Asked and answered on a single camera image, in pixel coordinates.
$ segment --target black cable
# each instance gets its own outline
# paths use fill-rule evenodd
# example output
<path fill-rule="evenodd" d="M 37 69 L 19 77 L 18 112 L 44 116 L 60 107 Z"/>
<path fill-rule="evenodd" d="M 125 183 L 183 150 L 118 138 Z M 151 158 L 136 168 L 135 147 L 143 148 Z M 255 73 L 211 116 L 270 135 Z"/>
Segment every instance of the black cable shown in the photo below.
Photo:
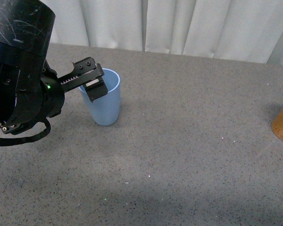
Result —
<path fill-rule="evenodd" d="M 26 143 L 32 143 L 46 137 L 50 133 L 51 126 L 47 119 L 41 122 L 44 123 L 46 126 L 46 129 L 43 130 L 41 133 L 33 135 L 31 137 L 0 138 L 0 146 L 4 147 L 4 146 L 22 145 Z"/>

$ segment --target screw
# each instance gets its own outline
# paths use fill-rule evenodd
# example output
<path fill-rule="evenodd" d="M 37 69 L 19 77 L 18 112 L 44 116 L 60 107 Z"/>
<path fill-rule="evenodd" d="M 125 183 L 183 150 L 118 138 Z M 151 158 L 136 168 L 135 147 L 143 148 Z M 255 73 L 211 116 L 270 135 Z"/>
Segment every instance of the screw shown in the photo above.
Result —
<path fill-rule="evenodd" d="M 4 80 L 4 84 L 5 84 L 5 85 L 9 85 L 9 84 L 10 84 L 10 82 L 11 82 L 11 80 L 10 80 L 10 79 L 5 79 L 5 80 Z"/>

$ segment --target robotic arm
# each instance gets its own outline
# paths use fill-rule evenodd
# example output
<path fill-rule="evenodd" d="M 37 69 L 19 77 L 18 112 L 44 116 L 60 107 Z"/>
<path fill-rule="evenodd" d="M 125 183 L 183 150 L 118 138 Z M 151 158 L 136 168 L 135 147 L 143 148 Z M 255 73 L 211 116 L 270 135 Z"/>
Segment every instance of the robotic arm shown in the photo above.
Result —
<path fill-rule="evenodd" d="M 55 15 L 39 0 L 0 0 L 0 129 L 17 135 L 43 122 L 32 137 L 0 138 L 0 146 L 37 141 L 61 113 L 64 93 L 84 86 L 91 101 L 107 94 L 100 64 L 89 57 L 60 78 L 46 62 Z"/>

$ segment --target table surface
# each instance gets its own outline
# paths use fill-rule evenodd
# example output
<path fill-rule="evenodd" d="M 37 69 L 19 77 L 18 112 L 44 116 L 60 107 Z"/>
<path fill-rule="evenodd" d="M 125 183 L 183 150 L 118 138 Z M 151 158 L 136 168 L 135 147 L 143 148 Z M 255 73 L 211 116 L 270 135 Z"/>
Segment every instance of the table surface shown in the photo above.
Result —
<path fill-rule="evenodd" d="M 121 77 L 117 122 L 76 89 L 46 138 L 0 147 L 0 225 L 283 225 L 283 66 L 56 44 L 47 60 L 62 76 L 88 56 Z"/>

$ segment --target curtain fold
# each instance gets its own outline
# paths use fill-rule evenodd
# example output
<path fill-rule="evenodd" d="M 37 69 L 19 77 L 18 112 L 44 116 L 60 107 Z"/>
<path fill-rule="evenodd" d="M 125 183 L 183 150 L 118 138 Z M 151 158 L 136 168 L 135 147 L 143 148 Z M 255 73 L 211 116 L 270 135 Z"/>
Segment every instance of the curtain fold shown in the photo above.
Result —
<path fill-rule="evenodd" d="M 283 0 L 41 0 L 51 42 L 283 64 Z"/>

